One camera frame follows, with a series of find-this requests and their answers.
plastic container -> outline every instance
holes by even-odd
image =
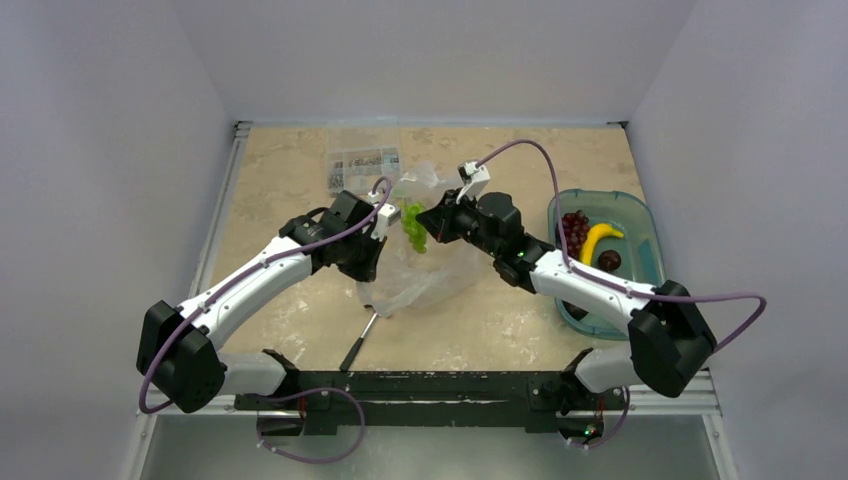
[[[562,214],[583,210],[589,217],[589,225],[609,223],[624,233],[624,238],[604,238],[598,242],[592,256],[592,266],[597,266],[598,256],[604,250],[615,250],[621,255],[621,267],[614,275],[636,282],[659,285],[665,281],[654,217],[641,200],[624,192],[600,192],[572,189],[559,194]],[[556,208],[553,199],[548,205],[548,235],[551,243],[557,244]],[[577,320],[565,310],[562,300],[555,300],[557,311],[574,330],[594,338],[626,340],[624,333],[613,328],[607,321],[589,313]]]

cable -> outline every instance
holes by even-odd
[[[353,441],[353,444],[351,444],[351,446],[348,447],[347,450],[345,450],[344,452],[342,452],[338,455],[334,455],[332,457],[326,457],[326,458],[301,457],[300,455],[295,455],[294,453],[289,453],[289,452],[280,450],[277,447],[269,445],[268,442],[265,441],[265,438],[262,436],[262,431],[259,429],[259,421],[258,420],[256,422],[256,438],[259,439],[259,443],[256,444],[256,447],[257,448],[265,447],[265,449],[268,450],[271,453],[275,453],[277,455],[280,455],[280,456],[283,456],[283,457],[286,457],[286,458],[289,458],[289,459],[292,459],[292,460],[296,460],[298,462],[311,463],[313,465],[323,465],[323,464],[327,464],[327,463],[338,462],[339,460],[341,460],[341,459],[347,457],[348,455],[350,455],[351,453],[353,453],[354,450],[356,450],[357,447],[359,447],[359,444],[362,443],[362,439],[365,438],[365,412],[362,410],[362,405],[360,405],[360,403],[357,402],[356,399],[353,398],[353,395],[351,395],[350,393],[345,392],[344,390],[341,390],[341,389],[338,389],[338,388],[333,388],[333,387],[319,387],[319,388],[313,388],[311,390],[304,390],[300,393],[296,393],[294,395],[289,395],[287,397],[276,397],[275,398],[275,397],[265,397],[265,396],[262,396],[262,395],[251,395],[251,397],[256,399],[256,400],[263,400],[263,401],[273,402],[273,403],[284,403],[284,402],[288,402],[290,400],[294,400],[294,399],[301,398],[301,397],[306,397],[307,395],[312,395],[313,393],[320,393],[320,392],[338,393],[338,394],[342,395],[343,397],[347,398],[348,400],[350,400],[350,403],[352,403],[353,406],[356,407],[356,412],[359,414],[359,434],[356,436],[356,440]]]
[[[343,232],[340,232],[336,235],[325,238],[324,240],[321,240],[321,241],[318,241],[318,242],[315,242],[315,243],[310,243],[309,245],[303,245],[303,246],[300,246],[300,247],[297,247],[297,248],[293,248],[293,249],[291,249],[287,252],[282,252],[282,253],[277,253],[275,255],[271,255],[265,261],[268,262],[268,263],[276,262],[277,260],[279,260],[281,258],[285,258],[285,257],[291,256],[291,255],[297,254],[297,253],[306,253],[306,252],[315,250],[318,247],[323,247],[324,245],[333,243],[333,242],[340,240],[340,239],[342,239],[342,238],[344,238],[344,237],[346,237],[346,236],[348,236],[348,235],[350,235],[354,232],[361,230],[363,227],[365,227],[365,225],[368,222],[370,222],[375,216],[377,216],[377,212],[379,212],[380,209],[383,208],[383,205],[386,204],[386,200],[388,200],[388,198],[389,198],[389,194],[392,191],[392,181],[389,180],[389,178],[387,178],[387,177],[380,177],[379,179],[377,179],[377,181],[374,183],[374,187],[371,189],[371,193],[376,193],[377,187],[383,182],[386,183],[386,193],[383,194],[383,198],[380,200],[380,203],[378,203],[377,206],[374,207],[374,210],[369,212],[368,215],[366,215],[365,218],[363,218],[359,223],[348,228],[347,230],[345,230]],[[254,272],[256,272],[257,270],[259,270],[260,268],[263,268],[263,267],[264,267],[263,263],[256,263],[256,264],[251,265],[250,267],[244,269],[244,271],[242,271],[238,275],[231,278],[227,283],[222,285],[221,288],[219,288],[214,293],[212,293],[212,295],[210,295],[206,299],[205,305],[208,307],[209,305],[214,304],[219,298],[221,298],[222,295],[227,293],[230,289],[232,289],[233,287],[235,287],[236,285],[241,283],[245,278],[249,277]],[[174,330],[174,332],[171,333],[171,335],[165,340],[165,342],[162,344],[162,347],[159,348],[159,351],[156,352],[156,355],[153,356],[153,360],[150,362],[150,366],[147,367],[147,373],[144,374],[144,380],[142,380],[142,382],[141,382],[141,391],[138,394],[138,409],[142,413],[146,413],[148,415],[153,414],[153,413],[157,413],[157,412],[161,411],[162,409],[167,408],[174,403],[173,400],[167,400],[167,401],[165,401],[165,402],[163,402],[159,405],[156,405],[155,407],[148,407],[147,406],[147,392],[148,392],[148,390],[150,390],[150,384],[153,382],[153,373],[156,372],[156,369],[159,368],[159,364],[162,363],[162,359],[165,357],[165,354],[174,345],[174,342],[177,341],[177,338],[179,338],[180,334],[182,334],[183,331],[191,324],[191,322],[195,321],[197,319],[197,317],[200,316],[201,313],[203,313],[203,310],[201,308],[197,308],[193,312],[191,312],[185,318],[185,320],[183,320],[182,323],[180,323],[177,326],[177,328]]]
[[[618,417],[618,421],[615,422],[615,425],[612,427],[612,430],[610,430],[609,433],[604,433],[598,442],[593,444],[581,445],[581,448],[585,450],[591,450],[593,448],[600,447],[601,445],[609,442],[612,437],[616,433],[618,433],[618,431],[621,429],[621,426],[624,425],[624,419],[627,418],[627,412],[630,411],[630,389],[627,388],[627,386],[624,386],[622,387],[622,391],[624,392],[624,409],[621,411],[621,416]]]
[[[513,141],[507,143],[506,145],[503,145],[500,148],[496,149],[495,151],[493,151],[492,153],[490,153],[486,157],[484,157],[482,160],[477,162],[476,165],[478,167],[482,166],[486,162],[488,162],[489,160],[491,160],[491,159],[495,158],[496,156],[500,155],[501,153],[503,153],[505,150],[508,150],[508,149],[510,149],[510,148],[512,148],[516,145],[521,145],[521,144],[531,145],[531,146],[535,147],[537,150],[539,150],[539,152],[542,153],[542,156],[545,157],[545,161],[548,163],[548,169],[551,172],[551,180],[553,181],[553,184],[554,184],[554,205],[556,207],[557,218],[562,218],[562,207],[560,206],[560,200],[559,200],[559,185],[557,183],[556,171],[554,170],[554,162],[551,160],[551,157],[550,157],[550,155],[548,155],[548,152],[545,150],[545,148],[542,147],[541,145],[539,145],[539,143],[537,143],[536,141],[529,140],[529,139],[513,140]],[[759,318],[760,315],[762,315],[762,313],[766,309],[766,305],[768,304],[765,297],[763,297],[759,293],[753,293],[753,292],[737,292],[737,293],[726,293],[726,294],[719,294],[719,295],[702,295],[702,296],[689,296],[689,297],[657,295],[657,294],[653,294],[653,293],[643,293],[643,292],[628,292],[628,290],[625,287],[622,287],[622,286],[620,286],[616,283],[613,283],[609,280],[606,280],[604,278],[598,277],[597,275],[593,275],[592,273],[587,272],[587,271],[583,270],[582,268],[580,268],[578,266],[579,262],[572,261],[572,259],[568,256],[568,253],[567,253],[568,244],[566,242],[565,232],[563,231],[563,228],[562,228],[562,222],[557,222],[557,233],[559,234],[559,238],[562,241],[562,259],[563,259],[563,261],[565,261],[565,264],[566,264],[566,266],[568,266],[569,269],[574,270],[575,272],[577,272],[578,275],[582,276],[583,278],[591,280],[591,281],[593,281],[597,284],[603,285],[603,286],[610,288],[612,290],[615,290],[617,292],[629,294],[629,295],[632,295],[632,296],[637,297],[637,298],[646,298],[646,299],[650,299],[650,300],[656,300],[656,301],[659,301],[659,302],[668,302],[668,303],[715,303],[715,302],[726,302],[726,301],[729,301],[729,300],[741,300],[741,299],[745,299],[745,298],[752,298],[752,299],[758,300],[760,303],[757,306],[757,308],[754,310],[754,312],[747,319],[745,319],[745,321],[742,322],[742,324],[739,325],[733,332],[731,332],[730,335],[728,335],[724,340],[719,342],[718,345],[716,345],[716,348],[713,351],[713,353],[717,353],[719,350],[726,347],[730,342],[732,342],[739,335],[741,335],[742,332],[747,330],[748,327],[750,327],[751,324],[754,323],[754,321],[757,320],[757,318]]]

yellow banana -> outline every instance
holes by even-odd
[[[624,234],[613,228],[609,223],[599,223],[589,229],[586,234],[586,242],[583,248],[580,249],[580,263],[589,265],[592,263],[592,254],[595,252],[595,246],[602,238],[616,237],[624,238]]]

white wall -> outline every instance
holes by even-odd
[[[0,478],[112,479],[228,117],[167,0],[3,0],[0,71]]]
[[[629,118],[694,0],[174,0],[249,120]]]
[[[846,25],[843,0],[700,0],[629,127],[670,273],[771,302],[714,368],[746,479],[848,469]],[[751,308],[706,311],[723,336]]]

screwdriver handle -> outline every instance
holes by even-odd
[[[350,366],[353,364],[353,359],[356,358],[356,354],[359,353],[359,348],[362,347],[362,342],[364,340],[365,339],[362,337],[356,339],[356,342],[354,342],[353,346],[350,347],[350,351],[347,352],[347,356],[345,357],[341,366],[339,366],[339,370],[341,370],[342,372],[347,372],[348,370],[350,370]]]

